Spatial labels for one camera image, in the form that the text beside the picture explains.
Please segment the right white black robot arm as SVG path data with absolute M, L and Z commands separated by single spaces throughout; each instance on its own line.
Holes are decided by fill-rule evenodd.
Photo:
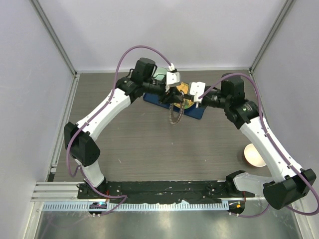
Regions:
M 274 209 L 287 207 L 291 203 L 312 192 L 317 176 L 312 169 L 303 169 L 284 149 L 271 131 L 263 116 L 261 99 L 257 102 L 245 98 L 244 81 L 246 78 L 254 87 L 256 96 L 259 90 L 250 76 L 243 73 L 228 73 L 218 81 L 221 88 L 206 86 L 204 82 L 191 82 L 187 92 L 181 95 L 199 107 L 223 109 L 227 119 L 232 122 L 255 146 L 271 176 L 262 177 L 241 172 L 225 184 L 229 196 L 238 196 L 242 191 L 265 197 Z

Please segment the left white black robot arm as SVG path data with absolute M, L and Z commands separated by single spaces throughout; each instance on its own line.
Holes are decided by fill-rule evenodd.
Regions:
M 111 92 L 87 116 L 77 123 L 68 122 L 64 127 L 64 143 L 67 157 L 73 157 L 91 184 L 89 193 L 96 199 L 106 193 L 106 179 L 98 158 L 100 149 L 96 144 L 104 128 L 125 108 L 146 93 L 158 95 L 164 104 L 182 103 L 183 94 L 178 90 L 180 73 L 170 68 L 156 75 L 156 63 L 140 58 L 129 74 L 116 78 Z

